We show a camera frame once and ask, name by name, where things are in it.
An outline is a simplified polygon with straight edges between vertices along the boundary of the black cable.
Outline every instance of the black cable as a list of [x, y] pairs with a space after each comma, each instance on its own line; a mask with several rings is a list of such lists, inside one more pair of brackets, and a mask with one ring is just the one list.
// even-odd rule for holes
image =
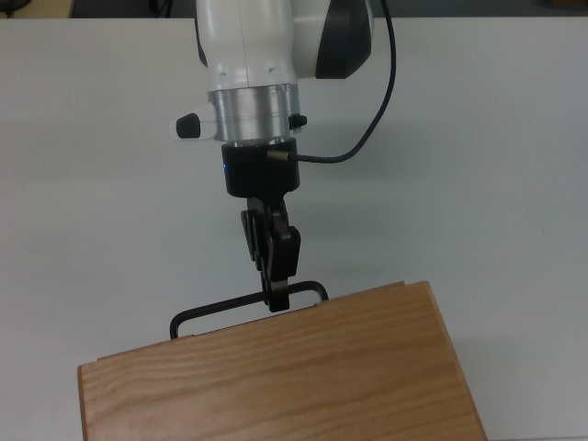
[[165, 0], [162, 5], [159, 7], [159, 10], [157, 11], [157, 14], [155, 14], [155, 18], [159, 18], [162, 16], [162, 13], [164, 12], [165, 7], [167, 6], [167, 12], [171, 13], [172, 12], [172, 4], [174, 2], [172, 0]]
[[174, 0], [167, 0], [167, 11], [165, 11], [165, 18], [172, 16], [172, 7], [174, 7]]
[[381, 0], [381, 3], [382, 8], [384, 9], [384, 17], [386, 18], [386, 25], [388, 26], [388, 34], [390, 38], [390, 80], [388, 82], [388, 89], [386, 90], [384, 101], [382, 102], [376, 117], [367, 128], [366, 133], [352, 150], [342, 154], [341, 156], [323, 157], [288, 153], [284, 154], [281, 158], [278, 159], [288, 159], [290, 161], [298, 161], [300, 163], [338, 164], [353, 158], [356, 154], [359, 153], [361, 149], [363, 149], [363, 147], [366, 145], [366, 142], [368, 142], [369, 137], [378, 126], [379, 122], [384, 116], [384, 113], [386, 112], [386, 109], [388, 108], [390, 98], [392, 97], [392, 91], [394, 90], [394, 84], [396, 83], [396, 38], [394, 36], [394, 26], [392, 26], [392, 17], [390, 16], [390, 10], [388, 9], [386, 0]]

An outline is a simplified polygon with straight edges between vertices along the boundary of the white tabletop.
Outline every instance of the white tabletop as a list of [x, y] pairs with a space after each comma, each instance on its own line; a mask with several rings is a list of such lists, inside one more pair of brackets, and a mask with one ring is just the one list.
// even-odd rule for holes
[[[348, 150], [387, 81], [300, 82], [304, 153]], [[588, 19], [399, 19], [397, 89], [354, 161], [302, 165], [299, 277], [430, 280], [490, 439], [588, 435]], [[0, 439], [80, 439], [78, 365], [259, 290], [190, 20], [0, 26]], [[300, 296], [294, 306], [314, 302]], [[184, 333], [265, 317], [262, 306]]]

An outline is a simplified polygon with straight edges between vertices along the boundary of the metal handle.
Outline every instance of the metal handle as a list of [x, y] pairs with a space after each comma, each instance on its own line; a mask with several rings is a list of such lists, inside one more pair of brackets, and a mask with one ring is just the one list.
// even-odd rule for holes
[[[288, 294], [297, 294], [299, 292], [305, 291], [314, 291], [316, 292], [321, 301], [327, 301], [329, 299], [329, 295], [327, 294], [327, 290], [321, 285], [319, 282], [308, 281], [308, 282], [300, 282], [294, 285], [290, 285], [288, 287]], [[217, 312], [223, 312], [228, 310], [234, 310], [235, 308], [241, 308], [242, 306], [253, 305], [254, 303], [259, 303], [261, 301], [267, 301], [268, 295], [267, 292], [256, 292], [255, 294], [250, 294], [248, 296], [238, 297], [236, 299], [220, 301], [218, 303], [213, 303], [207, 306], [201, 306], [199, 308], [194, 308], [193, 310], [188, 310], [184, 312], [180, 312], [177, 314], [169, 325], [169, 335], [172, 340], [175, 340], [179, 333], [180, 325], [183, 322], [187, 322], [189, 320], [194, 320], [199, 317], [204, 317], [206, 315], [216, 314]]]

